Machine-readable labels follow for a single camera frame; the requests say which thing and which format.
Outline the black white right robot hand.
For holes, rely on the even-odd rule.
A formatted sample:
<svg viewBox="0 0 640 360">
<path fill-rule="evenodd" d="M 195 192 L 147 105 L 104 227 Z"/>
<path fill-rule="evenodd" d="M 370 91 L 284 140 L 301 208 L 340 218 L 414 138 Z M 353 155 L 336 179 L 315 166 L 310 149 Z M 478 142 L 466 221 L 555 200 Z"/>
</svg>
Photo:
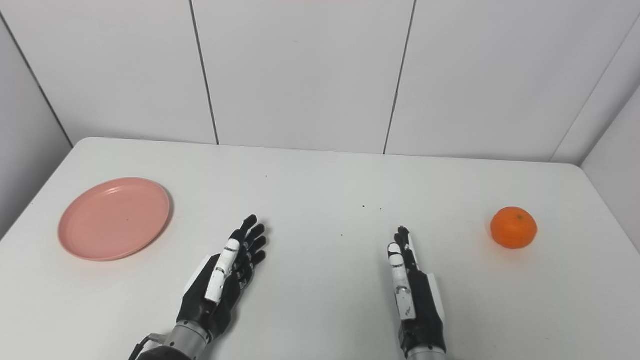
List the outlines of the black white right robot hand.
<svg viewBox="0 0 640 360">
<path fill-rule="evenodd" d="M 400 226 L 387 246 L 400 319 L 398 342 L 407 360 L 445 360 L 445 313 L 435 275 L 423 272 L 410 231 Z"/>
</svg>

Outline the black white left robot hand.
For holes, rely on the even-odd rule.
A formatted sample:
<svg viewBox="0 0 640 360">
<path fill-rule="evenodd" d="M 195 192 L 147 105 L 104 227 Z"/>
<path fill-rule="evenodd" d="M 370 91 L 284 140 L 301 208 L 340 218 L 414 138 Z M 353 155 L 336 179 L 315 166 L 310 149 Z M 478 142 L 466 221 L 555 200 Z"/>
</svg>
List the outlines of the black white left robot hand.
<svg viewBox="0 0 640 360">
<path fill-rule="evenodd" d="M 249 215 L 220 253 L 205 256 L 183 292 L 178 325 L 197 326 L 208 342 L 226 332 L 242 292 L 266 258 L 265 231 L 265 224 Z"/>
</svg>

